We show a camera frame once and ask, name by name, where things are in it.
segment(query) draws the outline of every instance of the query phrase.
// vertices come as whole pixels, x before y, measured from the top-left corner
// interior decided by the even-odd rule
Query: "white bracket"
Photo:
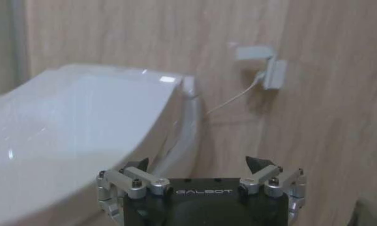
[[[277,60],[277,54],[269,46],[238,47],[235,49],[235,61],[253,60],[266,60],[263,89],[279,89],[285,80],[286,61]]]

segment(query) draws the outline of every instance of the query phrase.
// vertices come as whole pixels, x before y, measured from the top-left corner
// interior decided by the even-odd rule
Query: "silver metal link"
[[[279,169],[274,165],[266,166],[247,178],[239,178],[239,185],[246,188],[249,195],[258,193],[258,188],[271,177],[279,174]]]

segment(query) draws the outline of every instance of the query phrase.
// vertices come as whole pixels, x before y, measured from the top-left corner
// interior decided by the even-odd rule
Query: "white toilet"
[[[0,225],[114,225],[99,211],[99,170],[149,158],[187,177],[197,155],[193,77],[67,65],[0,96]]]

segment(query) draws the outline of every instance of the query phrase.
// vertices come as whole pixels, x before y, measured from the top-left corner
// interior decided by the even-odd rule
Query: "toilet seat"
[[[162,161],[182,99],[178,75],[90,65],[45,71],[0,96],[0,224],[74,225],[95,214],[94,175]]]

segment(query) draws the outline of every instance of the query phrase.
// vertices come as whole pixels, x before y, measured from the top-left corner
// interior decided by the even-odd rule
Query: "wooden wall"
[[[203,121],[194,176],[247,174],[245,155],[302,166],[302,226],[345,225],[359,196],[377,203],[377,0],[26,0],[25,6],[33,75],[69,63],[190,74],[205,109],[250,83],[233,65],[234,47],[279,49],[289,61],[282,90],[255,90]]]
[[[147,68],[197,77],[203,108],[239,93],[250,78],[235,46],[279,46],[285,0],[26,0],[31,75],[69,63]],[[249,95],[203,121],[198,176],[249,173],[265,97]]]
[[[306,169],[298,225],[343,226],[358,197],[377,205],[377,0],[293,0],[281,57],[259,157]]]

